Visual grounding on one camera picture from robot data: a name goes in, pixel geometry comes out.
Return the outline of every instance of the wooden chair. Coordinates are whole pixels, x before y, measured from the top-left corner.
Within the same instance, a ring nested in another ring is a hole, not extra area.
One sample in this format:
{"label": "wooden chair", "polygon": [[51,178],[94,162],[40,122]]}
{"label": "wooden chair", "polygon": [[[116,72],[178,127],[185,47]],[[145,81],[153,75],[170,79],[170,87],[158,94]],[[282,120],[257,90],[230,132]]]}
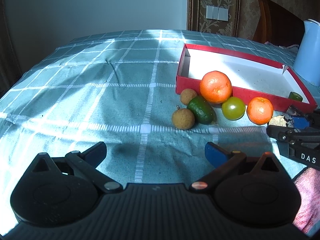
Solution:
{"label": "wooden chair", "polygon": [[258,1],[261,16],[252,40],[285,47],[300,45],[304,35],[303,21],[271,0]]}

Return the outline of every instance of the screw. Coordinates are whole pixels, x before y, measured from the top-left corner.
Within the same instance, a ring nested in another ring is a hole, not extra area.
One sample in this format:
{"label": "screw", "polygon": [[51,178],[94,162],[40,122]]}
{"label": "screw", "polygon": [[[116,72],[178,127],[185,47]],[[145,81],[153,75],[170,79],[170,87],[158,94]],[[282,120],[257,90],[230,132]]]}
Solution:
{"label": "screw", "polygon": [[105,189],[107,190],[114,190],[120,187],[120,184],[118,182],[115,181],[109,181],[107,183],[104,184]]}
{"label": "screw", "polygon": [[201,190],[201,189],[207,188],[208,184],[203,182],[203,181],[196,181],[196,182],[191,184],[191,187],[193,187],[194,189]]}

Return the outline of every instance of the checkered tablecloth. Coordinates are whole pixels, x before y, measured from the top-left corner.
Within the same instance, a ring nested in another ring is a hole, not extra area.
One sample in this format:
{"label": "checkered tablecloth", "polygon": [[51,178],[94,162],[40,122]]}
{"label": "checkered tablecloth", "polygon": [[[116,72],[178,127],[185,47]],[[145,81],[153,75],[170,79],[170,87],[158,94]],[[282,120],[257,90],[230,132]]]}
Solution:
{"label": "checkered tablecloth", "polygon": [[[213,169],[204,157],[208,141],[248,155],[271,150],[292,177],[304,167],[282,158],[265,126],[254,126],[246,116],[231,122],[217,109],[219,126],[173,127],[184,43],[242,51],[290,66],[294,61],[292,53],[273,46],[180,30],[91,35],[57,48],[0,99],[1,234],[16,224],[10,194],[39,152],[64,156],[104,141],[108,154],[98,170],[124,186],[189,185]],[[319,100],[319,90],[305,83]]]}

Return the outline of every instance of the curtain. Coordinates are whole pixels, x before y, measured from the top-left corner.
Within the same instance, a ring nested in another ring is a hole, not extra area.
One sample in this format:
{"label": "curtain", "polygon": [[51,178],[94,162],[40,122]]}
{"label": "curtain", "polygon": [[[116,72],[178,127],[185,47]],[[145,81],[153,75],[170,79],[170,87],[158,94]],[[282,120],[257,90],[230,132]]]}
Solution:
{"label": "curtain", "polygon": [[21,78],[22,72],[16,58],[4,11],[0,1],[0,98]]}

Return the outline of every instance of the pink cloth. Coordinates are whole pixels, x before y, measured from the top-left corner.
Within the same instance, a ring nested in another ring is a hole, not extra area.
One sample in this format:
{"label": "pink cloth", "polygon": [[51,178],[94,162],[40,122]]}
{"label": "pink cloth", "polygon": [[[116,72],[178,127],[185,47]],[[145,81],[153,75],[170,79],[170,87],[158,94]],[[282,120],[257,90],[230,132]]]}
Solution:
{"label": "pink cloth", "polygon": [[320,171],[306,169],[295,185],[301,195],[301,206],[293,224],[306,234],[320,220]]}

